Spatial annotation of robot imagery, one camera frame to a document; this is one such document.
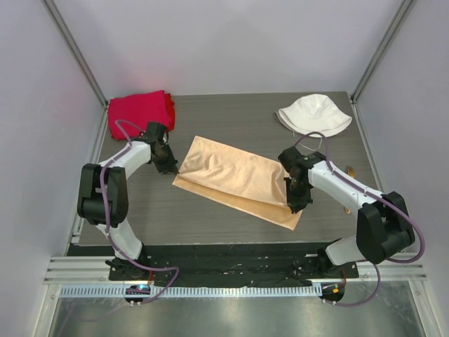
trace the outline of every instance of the white wall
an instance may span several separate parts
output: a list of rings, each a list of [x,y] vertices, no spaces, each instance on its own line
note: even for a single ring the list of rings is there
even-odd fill
[[[352,92],[401,0],[55,0],[108,98]]]
[[[28,336],[101,107],[40,1],[0,11],[0,335]]]
[[[449,1],[417,1],[359,107],[380,179],[406,198],[449,333]]]

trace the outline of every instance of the wood grain surface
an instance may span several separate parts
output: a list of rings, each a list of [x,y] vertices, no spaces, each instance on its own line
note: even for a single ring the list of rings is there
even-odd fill
[[[194,136],[202,136],[277,160],[290,147],[293,133],[277,122],[273,112],[309,93],[194,95],[173,97],[175,130],[170,146],[182,163]],[[349,116],[354,116],[345,92],[325,93]],[[319,140],[304,144],[318,148]],[[112,140],[109,131],[101,160],[119,151],[125,142]],[[304,154],[311,151],[298,147]],[[356,179],[375,187],[373,172],[356,121],[330,138],[330,156],[344,170],[354,167]],[[291,231],[236,209],[172,186],[175,176],[161,176],[152,165],[139,168],[128,179],[128,219],[144,244],[213,244],[239,242],[320,242],[355,234],[356,221],[326,193],[313,189],[314,203],[307,206]],[[107,244],[94,226],[84,223],[80,245]]]

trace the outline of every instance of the white cloth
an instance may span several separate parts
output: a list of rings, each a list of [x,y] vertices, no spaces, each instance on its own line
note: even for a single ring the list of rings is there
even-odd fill
[[[332,137],[345,130],[352,121],[352,117],[340,111],[328,96],[318,93],[301,97],[274,114],[286,128],[303,135],[319,131]]]

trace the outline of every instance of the folded cloth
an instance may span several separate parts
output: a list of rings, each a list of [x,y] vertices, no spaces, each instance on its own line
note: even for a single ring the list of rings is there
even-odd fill
[[[328,96],[317,93],[301,97],[290,107],[279,109],[274,116],[293,132],[305,135],[319,131],[326,137],[342,132],[352,121],[352,117],[340,111]]]
[[[130,95],[122,98],[113,98],[107,108],[107,123],[113,139],[125,139],[115,124],[118,119],[130,121],[143,130],[149,121],[157,121],[171,131],[175,128],[175,108],[171,95],[163,90],[153,93]],[[123,124],[122,127],[130,137],[139,135],[134,126]]]
[[[196,136],[173,184],[294,230],[301,213],[287,207],[287,175],[277,161]]]

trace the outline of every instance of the red towel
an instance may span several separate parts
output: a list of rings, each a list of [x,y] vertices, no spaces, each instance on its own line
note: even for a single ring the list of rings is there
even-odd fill
[[[149,121],[157,121],[167,126],[169,131],[172,131],[175,128],[174,105],[171,95],[164,93],[163,90],[113,98],[107,109],[107,123],[113,139],[125,139],[125,136],[115,124],[117,119],[130,121],[143,130],[146,129]],[[137,137],[140,133],[139,130],[129,124],[122,123],[121,126],[130,137]]]

